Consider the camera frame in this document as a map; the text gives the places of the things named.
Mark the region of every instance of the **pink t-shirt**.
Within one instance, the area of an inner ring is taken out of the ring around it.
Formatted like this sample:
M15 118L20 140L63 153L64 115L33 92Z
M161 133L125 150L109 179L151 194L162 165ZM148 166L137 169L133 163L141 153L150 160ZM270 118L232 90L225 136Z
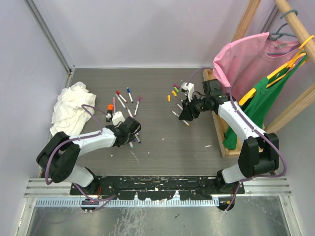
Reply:
M285 42L268 39L269 33L245 37L225 45L215 57L213 75L224 87L232 87L239 101L263 77L288 62L299 51L299 41ZM267 53L289 52L269 56Z

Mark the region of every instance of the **wooden rack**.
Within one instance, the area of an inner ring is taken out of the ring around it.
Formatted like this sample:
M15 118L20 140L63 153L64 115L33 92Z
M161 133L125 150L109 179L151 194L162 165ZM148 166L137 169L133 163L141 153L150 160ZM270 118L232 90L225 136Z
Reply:
M279 8L280 12L283 14L291 10L291 6L286 0L274 0L275 4ZM233 41L243 38L245 33L252 21L252 18L260 4L260 0L249 0L246 11L237 27L234 34ZM299 42L302 44L306 39L310 37L299 18L294 12L291 12L285 16L286 21L290 25L292 31L298 38ZM310 40L305 46L309 58L315 64L315 42ZM204 80L214 79L212 75L212 70L203 71ZM289 123L293 118L300 114L304 109L310 106L315 101L315 83L312 84L307 90L305 90L294 102L292 102L277 118L275 118L270 125L268 125L265 130L267 133L275 133ZM219 139L220 149L223 158L238 157L241 151L242 144L240 140L237 141L236 149L229 150L224 147L224 133L228 128L228 124L225 120L221 119L214 112L212 112L214 123L216 126L216 131Z

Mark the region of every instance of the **wood grain table surface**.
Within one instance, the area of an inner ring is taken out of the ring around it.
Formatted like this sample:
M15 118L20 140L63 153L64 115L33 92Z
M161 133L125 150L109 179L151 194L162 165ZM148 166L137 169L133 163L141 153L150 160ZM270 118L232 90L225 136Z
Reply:
M237 162L223 159L210 112L203 112L198 119L186 126L171 111L180 114L176 103L183 93L172 95L173 84L189 80L194 68L156 69L76 69L71 84L78 81L96 94L95 106L107 111L115 91L119 90L133 113L136 103L131 103L126 91L130 88L133 100L141 96L136 119L141 123L141 144L102 148L81 156L80 166L90 168L97 175L216 175L217 171ZM202 72L193 80L195 90L203 93ZM116 102L117 110L127 110ZM106 119L100 112L95 116L104 125ZM82 134L96 131L98 125L90 119Z

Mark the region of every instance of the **yellow hanger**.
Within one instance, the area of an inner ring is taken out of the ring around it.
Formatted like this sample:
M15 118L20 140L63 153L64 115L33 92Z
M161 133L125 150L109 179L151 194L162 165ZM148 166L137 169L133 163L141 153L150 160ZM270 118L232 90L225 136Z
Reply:
M295 66L295 63L301 58L304 57L306 55L306 53L303 52L303 47L305 46L305 44L310 41L312 38L314 38L314 35L310 36L308 39L306 39L304 41L304 43L301 44L301 46L299 47L299 51L297 54L295 54L295 56L289 60L288 62L286 62L285 64L283 64L282 66L280 66L278 69L276 69L274 72L272 72L271 74L269 74L267 76L268 80L270 80L272 77L274 77L275 75L277 75L280 71L282 71L285 68L292 68ZM300 67L302 65L304 65L307 62L308 58L300 65ZM281 75L279 78L275 79L273 82L269 83L267 85L267 88L270 87L271 85L275 84L277 81L279 81L280 79L282 79L285 75L287 74L287 72L283 75ZM245 102L247 100L249 100L250 98L252 98L256 93L256 89L252 88L248 93L245 94L244 97L242 97L242 99L239 101L240 106L243 106L245 104Z

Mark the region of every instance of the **white cloth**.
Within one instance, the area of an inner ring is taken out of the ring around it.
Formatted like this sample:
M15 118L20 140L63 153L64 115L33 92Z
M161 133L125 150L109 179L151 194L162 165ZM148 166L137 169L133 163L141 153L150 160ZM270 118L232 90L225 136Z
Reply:
M70 88L64 88L57 98L52 117L52 135L63 131L67 135L78 135L91 116L81 107L82 104L95 106L96 95L89 93L86 85L77 82Z

